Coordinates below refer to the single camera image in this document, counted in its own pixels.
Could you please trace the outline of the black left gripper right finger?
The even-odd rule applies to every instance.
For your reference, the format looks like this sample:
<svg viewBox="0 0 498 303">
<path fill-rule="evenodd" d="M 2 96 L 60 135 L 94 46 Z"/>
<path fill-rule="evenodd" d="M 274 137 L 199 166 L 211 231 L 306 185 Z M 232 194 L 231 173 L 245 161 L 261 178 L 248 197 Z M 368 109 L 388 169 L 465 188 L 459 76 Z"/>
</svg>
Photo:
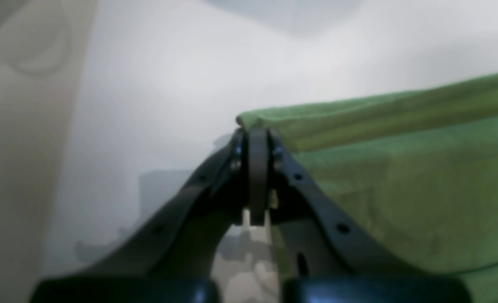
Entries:
<svg viewBox="0 0 498 303">
<path fill-rule="evenodd" d="M 372 238 L 324 194 L 268 130 L 270 180 L 278 194 L 271 221 L 292 273 L 283 303 L 470 303 L 457 278 L 407 263 Z"/>
</svg>

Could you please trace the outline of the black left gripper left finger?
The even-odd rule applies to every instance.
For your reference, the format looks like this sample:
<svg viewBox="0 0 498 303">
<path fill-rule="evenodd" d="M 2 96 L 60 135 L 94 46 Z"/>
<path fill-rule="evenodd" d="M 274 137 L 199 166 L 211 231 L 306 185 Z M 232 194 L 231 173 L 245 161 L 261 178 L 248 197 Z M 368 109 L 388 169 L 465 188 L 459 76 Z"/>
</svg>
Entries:
<svg viewBox="0 0 498 303">
<path fill-rule="evenodd" d="M 210 277 L 224 234 L 262 226 L 269 206 L 269 132 L 237 129 L 178 193 L 99 262 L 35 289 L 32 303 L 219 303 Z"/>
</svg>

